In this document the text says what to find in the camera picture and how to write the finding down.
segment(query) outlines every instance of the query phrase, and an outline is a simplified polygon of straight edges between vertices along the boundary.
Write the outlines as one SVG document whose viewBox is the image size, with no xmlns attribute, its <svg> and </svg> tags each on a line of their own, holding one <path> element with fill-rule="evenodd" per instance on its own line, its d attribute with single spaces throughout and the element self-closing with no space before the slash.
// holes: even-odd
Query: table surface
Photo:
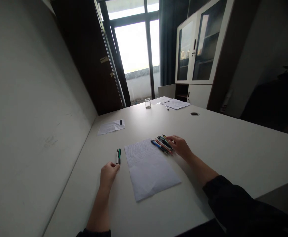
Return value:
<svg viewBox="0 0 288 237">
<path fill-rule="evenodd" d="M 97 136 L 101 124 L 119 119 L 125 129 Z M 84 229 L 101 168 L 115 161 L 119 147 L 121 168 L 109 199 L 112 236 L 176 236 L 212 219 L 202 187 L 177 155 L 165 157 L 182 183 L 135 201 L 124 146 L 161 134 L 185 138 L 197 156 L 253 198 L 288 183 L 288 134 L 193 105 L 168 111 L 138 104 L 95 119 L 44 236 L 73 237 Z"/>
</svg>

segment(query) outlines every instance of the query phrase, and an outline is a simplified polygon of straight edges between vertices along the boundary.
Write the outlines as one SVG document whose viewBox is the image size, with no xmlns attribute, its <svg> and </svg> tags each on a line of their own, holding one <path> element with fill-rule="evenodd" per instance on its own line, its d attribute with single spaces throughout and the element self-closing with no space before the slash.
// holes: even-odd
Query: bundle of pens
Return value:
<svg viewBox="0 0 288 237">
<path fill-rule="evenodd" d="M 166 136 L 164 134 L 163 134 L 163 136 L 157 136 L 156 139 L 151 140 L 151 143 L 153 143 L 155 146 L 157 146 L 166 155 L 168 155 L 168 154 L 172 155 L 173 149 L 172 149 L 171 145 L 168 143 L 168 141 L 166 141 L 165 137 Z"/>
</svg>

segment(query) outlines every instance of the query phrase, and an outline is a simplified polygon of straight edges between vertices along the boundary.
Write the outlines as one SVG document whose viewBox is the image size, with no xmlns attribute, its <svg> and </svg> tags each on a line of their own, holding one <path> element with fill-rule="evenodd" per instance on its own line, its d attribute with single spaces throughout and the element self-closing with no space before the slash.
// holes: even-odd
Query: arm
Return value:
<svg viewBox="0 0 288 237">
<path fill-rule="evenodd" d="M 226 227 L 229 236 L 287 234 L 288 215 L 254 200 L 243 188 L 220 176 L 192 153 L 184 139 L 178 136 L 169 136 L 166 139 L 169 139 L 172 148 L 194 171 L 209 198 L 209 206 Z"/>
<path fill-rule="evenodd" d="M 77 237 L 110 236 L 109 195 L 120 168 L 119 164 L 107 163 L 100 174 L 100 186 L 84 232 Z"/>
<path fill-rule="evenodd" d="M 192 153 L 184 139 L 176 135 L 166 137 L 166 139 L 170 140 L 169 144 L 172 146 L 175 152 L 177 152 L 177 154 L 190 165 L 197 177 L 197 180 L 202 186 L 205 186 L 207 182 L 219 176 L 217 172 L 211 169 L 206 163 L 199 159 L 199 157 Z"/>
</svg>

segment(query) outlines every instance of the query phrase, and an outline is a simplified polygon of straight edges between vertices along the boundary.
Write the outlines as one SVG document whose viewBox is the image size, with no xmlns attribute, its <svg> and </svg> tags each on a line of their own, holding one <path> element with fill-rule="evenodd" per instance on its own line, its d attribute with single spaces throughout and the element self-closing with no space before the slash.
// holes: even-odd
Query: person's right hand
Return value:
<svg viewBox="0 0 288 237">
<path fill-rule="evenodd" d="M 177 152 L 177 154 L 180 155 L 186 162 L 190 162 L 190 160 L 193 159 L 194 154 L 192 153 L 188 144 L 183 138 L 173 135 L 168 136 L 165 139 L 175 150 L 175 152 Z"/>
</svg>

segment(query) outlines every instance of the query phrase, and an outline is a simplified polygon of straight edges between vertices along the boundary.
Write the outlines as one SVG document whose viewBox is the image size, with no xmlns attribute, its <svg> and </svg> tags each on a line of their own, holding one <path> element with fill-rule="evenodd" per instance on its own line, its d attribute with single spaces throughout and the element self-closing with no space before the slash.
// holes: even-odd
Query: curtain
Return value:
<svg viewBox="0 0 288 237">
<path fill-rule="evenodd" d="M 189 0 L 159 0 L 160 84 L 175 83 L 177 27 L 187 19 Z"/>
</svg>

